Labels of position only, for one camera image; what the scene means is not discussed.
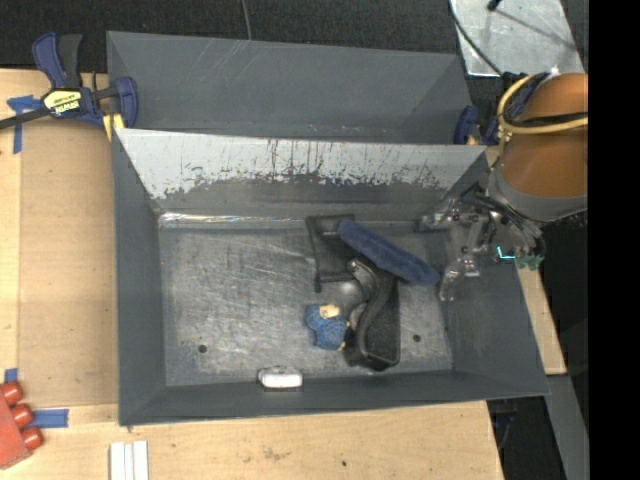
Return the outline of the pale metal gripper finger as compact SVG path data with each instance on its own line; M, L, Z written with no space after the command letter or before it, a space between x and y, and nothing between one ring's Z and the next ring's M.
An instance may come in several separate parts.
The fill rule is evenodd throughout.
M457 208L439 210L421 216L417 222L417 231L449 231L460 224L460 218L461 212Z
M456 286L465 279L480 276L479 267L475 257L459 257L452 261L444 271L440 283L439 299L441 302L452 301L455 298Z

